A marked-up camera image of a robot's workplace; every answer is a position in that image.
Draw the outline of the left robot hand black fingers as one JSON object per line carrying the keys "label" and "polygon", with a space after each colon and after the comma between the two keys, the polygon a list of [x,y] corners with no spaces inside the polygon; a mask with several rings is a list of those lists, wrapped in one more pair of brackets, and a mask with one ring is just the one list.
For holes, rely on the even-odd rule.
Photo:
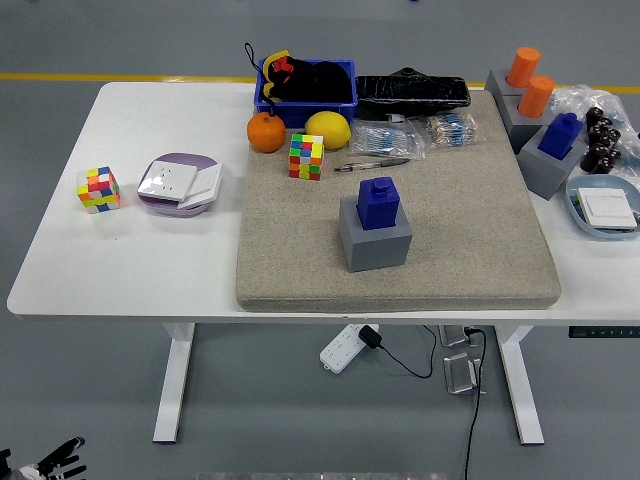
{"label": "left robot hand black fingers", "polygon": [[10,449],[1,451],[1,479],[70,479],[83,474],[87,467],[78,464],[76,451],[85,444],[83,437],[73,437],[35,464],[19,469],[8,465]]}

